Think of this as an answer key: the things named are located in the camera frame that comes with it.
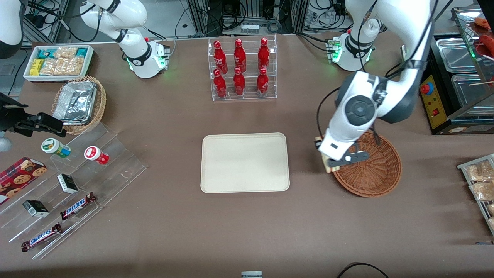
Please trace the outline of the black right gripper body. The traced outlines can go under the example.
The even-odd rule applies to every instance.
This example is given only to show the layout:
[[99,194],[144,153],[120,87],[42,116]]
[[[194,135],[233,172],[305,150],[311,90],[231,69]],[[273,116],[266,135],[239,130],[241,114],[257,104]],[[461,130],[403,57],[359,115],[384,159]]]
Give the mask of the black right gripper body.
[[25,112],[29,107],[17,100],[0,94],[0,128],[1,131],[22,134],[25,137],[31,137],[35,131],[34,122],[30,120],[31,114]]

